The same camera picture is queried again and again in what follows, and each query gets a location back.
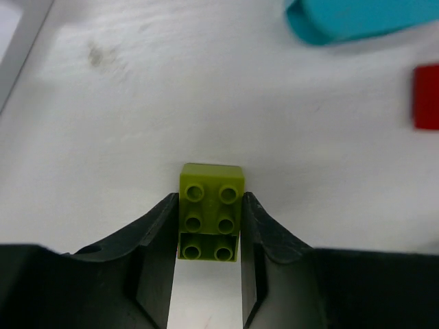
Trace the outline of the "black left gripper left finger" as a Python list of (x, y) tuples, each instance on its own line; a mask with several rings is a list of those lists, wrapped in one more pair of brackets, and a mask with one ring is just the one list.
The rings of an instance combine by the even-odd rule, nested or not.
[(166, 328), (178, 195), (74, 254), (1, 246), (2, 328)]

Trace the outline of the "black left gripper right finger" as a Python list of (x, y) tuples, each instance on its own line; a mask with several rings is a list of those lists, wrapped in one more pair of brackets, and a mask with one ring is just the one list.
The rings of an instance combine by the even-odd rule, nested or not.
[(242, 201), (244, 328), (437, 328), (438, 257), (313, 248)]

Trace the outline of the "green lego brick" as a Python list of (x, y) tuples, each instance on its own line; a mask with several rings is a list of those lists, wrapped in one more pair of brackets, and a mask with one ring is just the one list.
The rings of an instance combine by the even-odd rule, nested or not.
[(183, 165), (179, 180), (179, 259), (237, 260), (244, 188), (241, 167)]

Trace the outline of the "red curved lego brick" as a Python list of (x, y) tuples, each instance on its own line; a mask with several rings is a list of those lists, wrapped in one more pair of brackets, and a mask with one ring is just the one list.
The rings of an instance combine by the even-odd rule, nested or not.
[(438, 131), (438, 63), (417, 66), (414, 69), (412, 86), (414, 127)]

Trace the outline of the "blue oval lego brick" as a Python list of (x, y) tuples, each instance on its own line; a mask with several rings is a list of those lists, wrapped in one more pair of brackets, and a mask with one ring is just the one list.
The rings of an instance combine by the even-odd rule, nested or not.
[(438, 20), (437, 1), (292, 1), (286, 19), (304, 43), (324, 46), (383, 36)]

